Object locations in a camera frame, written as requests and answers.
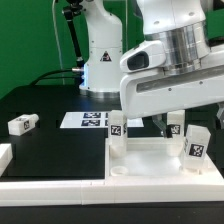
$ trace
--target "black cable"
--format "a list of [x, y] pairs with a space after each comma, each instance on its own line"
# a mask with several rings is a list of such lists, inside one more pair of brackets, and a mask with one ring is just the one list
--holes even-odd
[[71, 33], [72, 43], [74, 46], [76, 57], [82, 58], [81, 50], [80, 50], [79, 43], [78, 43], [78, 37], [76, 34], [76, 30], [75, 30], [73, 21], [67, 21], [67, 23], [68, 23], [68, 27], [69, 27], [69, 30]]
[[71, 68], [69, 68], [69, 69], [60, 69], [60, 70], [47, 72], [47, 73], [41, 75], [40, 77], [38, 77], [37, 79], [35, 79], [33, 82], [31, 82], [30, 85], [31, 86], [35, 86], [41, 79], [45, 78], [46, 76], [53, 75], [53, 74], [59, 74], [59, 73], [65, 73], [65, 72], [72, 72], [72, 69]]
[[74, 78], [79, 78], [79, 76], [47, 77], [47, 78], [42, 78], [39, 81], [44, 79], [74, 79]]
[[224, 2], [222, 2], [221, 0], [214, 0], [213, 8], [214, 10], [224, 9]]

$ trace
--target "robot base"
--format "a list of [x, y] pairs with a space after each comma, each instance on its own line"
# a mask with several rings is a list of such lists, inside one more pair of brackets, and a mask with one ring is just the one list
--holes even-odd
[[120, 92], [93, 92], [85, 89], [79, 90], [81, 95], [99, 99], [117, 99], [120, 97]]

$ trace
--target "black surface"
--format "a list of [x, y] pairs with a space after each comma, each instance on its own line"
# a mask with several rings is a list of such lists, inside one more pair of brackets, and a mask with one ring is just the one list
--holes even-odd
[[[23, 86], [0, 100], [0, 142], [12, 143], [14, 159], [0, 181], [94, 179], [104, 177], [107, 130], [60, 129], [65, 112], [120, 109], [118, 100], [79, 96], [72, 86]], [[186, 111], [186, 123], [209, 127], [208, 153], [224, 167], [224, 133], [213, 128], [218, 107]], [[37, 128], [9, 136], [7, 121], [37, 113]], [[144, 128], [129, 128], [129, 137], [160, 136], [151, 118]], [[0, 208], [0, 223], [223, 223], [223, 202], [139, 203], [95, 206]]]

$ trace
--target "warning label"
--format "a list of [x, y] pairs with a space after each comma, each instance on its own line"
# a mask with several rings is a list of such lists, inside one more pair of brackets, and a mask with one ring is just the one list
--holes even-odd
[[107, 51], [104, 52], [100, 61], [111, 61], [110, 55], [108, 54]]

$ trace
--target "white block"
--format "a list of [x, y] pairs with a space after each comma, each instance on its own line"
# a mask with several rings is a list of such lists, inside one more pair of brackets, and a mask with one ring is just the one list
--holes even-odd
[[202, 169], [210, 136], [210, 132], [205, 127], [188, 126], [185, 146], [180, 156], [184, 169]]
[[12, 147], [11, 144], [0, 145], [0, 176], [5, 171], [9, 162], [12, 160]]
[[10, 135], [22, 135], [35, 127], [35, 123], [39, 120], [38, 115], [24, 114], [8, 122]]
[[108, 115], [110, 155], [122, 157], [127, 148], [127, 118], [122, 111], [113, 110]]
[[82, 204], [81, 181], [0, 183], [0, 206]]
[[91, 180], [82, 181], [82, 204], [114, 203], [113, 181]]
[[173, 138], [184, 137], [185, 110], [167, 113], [167, 125]]

